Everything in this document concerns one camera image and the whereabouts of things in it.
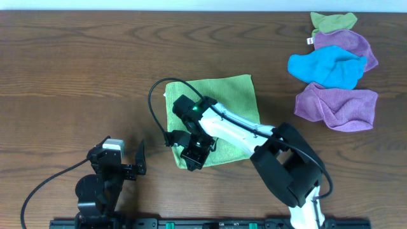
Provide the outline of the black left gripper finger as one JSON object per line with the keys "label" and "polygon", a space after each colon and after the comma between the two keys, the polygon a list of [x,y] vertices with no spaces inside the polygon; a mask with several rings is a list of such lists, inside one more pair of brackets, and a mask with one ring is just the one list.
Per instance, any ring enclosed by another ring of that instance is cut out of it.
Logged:
{"label": "black left gripper finger", "polygon": [[95,147],[96,148],[102,148],[102,145],[110,138],[111,138],[110,135],[106,136],[100,143],[96,144]]}
{"label": "black left gripper finger", "polygon": [[142,140],[139,144],[139,147],[135,153],[135,165],[137,167],[137,174],[138,175],[145,175],[147,168],[146,168],[146,159],[144,154],[144,141]]}

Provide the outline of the light green cloth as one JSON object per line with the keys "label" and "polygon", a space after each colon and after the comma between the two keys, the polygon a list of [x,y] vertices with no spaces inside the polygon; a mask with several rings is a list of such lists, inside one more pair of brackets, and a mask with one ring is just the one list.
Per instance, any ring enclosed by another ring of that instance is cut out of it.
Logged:
{"label": "light green cloth", "polygon": [[[254,85],[250,74],[229,78],[195,80],[188,83],[202,95],[212,97],[222,103],[231,112],[254,123],[260,122]],[[194,91],[181,82],[176,81],[166,84],[165,102],[167,130],[169,132],[186,129],[181,119],[172,112],[173,103],[181,95],[185,95],[193,101],[200,99]],[[204,165],[210,167],[248,158],[249,155],[243,150],[220,139],[217,141],[216,150],[208,155]]]}

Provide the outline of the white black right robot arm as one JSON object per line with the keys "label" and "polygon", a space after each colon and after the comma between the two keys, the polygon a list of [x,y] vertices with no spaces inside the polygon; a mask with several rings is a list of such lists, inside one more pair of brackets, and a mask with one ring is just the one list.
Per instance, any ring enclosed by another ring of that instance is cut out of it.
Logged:
{"label": "white black right robot arm", "polygon": [[172,111],[186,130],[170,132],[169,144],[183,147],[188,170],[201,169],[222,139],[249,155],[266,187],[288,206],[293,228],[323,227],[319,192],[324,166],[295,128],[254,123],[208,96],[195,102],[181,95]]}

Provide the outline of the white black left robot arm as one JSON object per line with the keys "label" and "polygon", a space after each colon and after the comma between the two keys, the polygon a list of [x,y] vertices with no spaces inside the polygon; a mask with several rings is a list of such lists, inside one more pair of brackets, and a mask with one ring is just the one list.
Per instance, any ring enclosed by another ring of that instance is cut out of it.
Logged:
{"label": "white black left robot arm", "polygon": [[144,142],[135,153],[134,164],[121,162],[124,152],[124,141],[110,136],[89,150],[86,158],[95,173],[81,178],[75,187],[79,209],[75,228],[134,227],[134,220],[116,212],[115,207],[124,181],[135,181],[138,175],[146,174]]}

